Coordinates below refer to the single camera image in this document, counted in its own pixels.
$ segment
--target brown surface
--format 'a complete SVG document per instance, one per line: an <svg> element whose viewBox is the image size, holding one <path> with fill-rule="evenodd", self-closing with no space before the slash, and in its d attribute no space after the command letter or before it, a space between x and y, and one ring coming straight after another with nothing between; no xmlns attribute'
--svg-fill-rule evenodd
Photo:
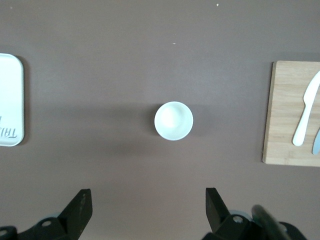
<svg viewBox="0 0 320 240"><path fill-rule="evenodd" d="M205 188L320 235L320 169L262 163L272 63L320 61L320 1L1 1L0 52L25 67L26 137L1 147L0 226L91 188L81 239L198 240ZM190 107L171 142L152 124Z"/></svg>
<svg viewBox="0 0 320 240"><path fill-rule="evenodd" d="M305 108L305 91L320 71L320 62L277 61L273 64L263 161L267 164L320 167L312 148L320 124L320 97L314 99L302 146L292 143Z"/></svg>

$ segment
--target bowl rim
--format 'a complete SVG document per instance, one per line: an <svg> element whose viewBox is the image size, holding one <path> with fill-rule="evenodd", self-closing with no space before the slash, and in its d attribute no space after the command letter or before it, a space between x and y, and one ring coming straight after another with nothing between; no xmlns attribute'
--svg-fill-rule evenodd
<svg viewBox="0 0 320 240"><path fill-rule="evenodd" d="M174 105L176 105L176 106L179 105L179 106L182 106L182 107L184 108L184 110L186 110L186 111L190 114L190 116L191 116L191 121L190 121L189 129L188 129L188 131L186 131L186 133L183 134L182 136L179 136L179 137L176 137L176 138L169 138L169 137L165 137L165 136L161 135L161 134L159 133L159 131L158 131L157 126L159 126L159 125L156 124L156 120L160 117L160 111L161 111L162 109L164 109L165 107L167 107L168 105L173 105L173 106L174 106ZM181 139L185 138L185 137L190 133L193 125L194 125L194 116L193 116L193 114L192 114L192 111L190 110L190 108L189 108L187 105L185 105L184 103L182 103L182 102L180 102L180 101L169 101L169 102L164 103L163 105L161 105L161 106L159 107L159 109L156 111L156 114L155 114L155 116L154 116L154 126L155 126L155 130L157 131L157 133L158 133L162 138L164 138L164 139L166 139L166 140L169 140L169 141L177 141L177 140L181 140Z"/></svg>

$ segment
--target screw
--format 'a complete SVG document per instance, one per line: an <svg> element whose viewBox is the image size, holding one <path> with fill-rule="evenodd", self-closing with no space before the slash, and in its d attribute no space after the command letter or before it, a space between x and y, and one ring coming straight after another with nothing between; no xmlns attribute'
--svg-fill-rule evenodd
<svg viewBox="0 0 320 240"><path fill-rule="evenodd" d="M237 224L242 224L244 222L243 218L240 216L234 216L233 221Z"/></svg>
<svg viewBox="0 0 320 240"><path fill-rule="evenodd" d="M286 228L285 225L283 225L283 224L280 223L280 226L281 226L281 228L282 228L283 231L288 232L288 229Z"/></svg>
<svg viewBox="0 0 320 240"><path fill-rule="evenodd" d="M41 226L42 226L42 227L47 227L47 226L49 226L50 224L51 224L51 221L48 220L48 221L44 221L44 222L41 224Z"/></svg>
<svg viewBox="0 0 320 240"><path fill-rule="evenodd" d="M7 233L8 233L8 230L5 230L5 229L1 230L0 231L0 237L6 235Z"/></svg>

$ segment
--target white tray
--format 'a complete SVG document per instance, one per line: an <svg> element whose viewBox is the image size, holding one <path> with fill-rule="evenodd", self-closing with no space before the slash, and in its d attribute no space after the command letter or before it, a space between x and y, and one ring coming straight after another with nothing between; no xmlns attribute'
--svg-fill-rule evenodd
<svg viewBox="0 0 320 240"><path fill-rule="evenodd" d="M0 53L0 146L24 138L24 69L18 58Z"/></svg>

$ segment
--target knife handle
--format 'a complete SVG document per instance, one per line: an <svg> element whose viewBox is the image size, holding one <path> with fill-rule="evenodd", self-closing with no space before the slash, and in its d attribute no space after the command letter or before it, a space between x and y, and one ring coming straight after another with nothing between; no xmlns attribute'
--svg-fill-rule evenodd
<svg viewBox="0 0 320 240"><path fill-rule="evenodd" d="M304 107L300 122L298 124L298 127L295 130L292 143L295 146L301 146L304 143L308 121L311 113L312 105L306 105Z"/></svg>

